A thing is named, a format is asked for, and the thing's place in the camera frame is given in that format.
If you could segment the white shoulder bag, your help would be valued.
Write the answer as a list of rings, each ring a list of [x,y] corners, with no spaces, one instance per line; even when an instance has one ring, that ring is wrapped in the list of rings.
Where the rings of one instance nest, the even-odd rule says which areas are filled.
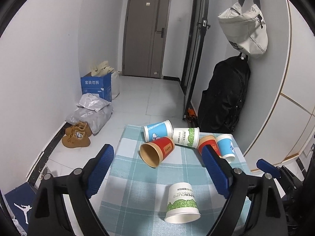
[[[253,0],[253,5],[246,12],[242,11],[244,3],[245,0],[238,0],[218,16],[218,22],[235,50],[259,58],[268,48],[266,22],[260,0]]]

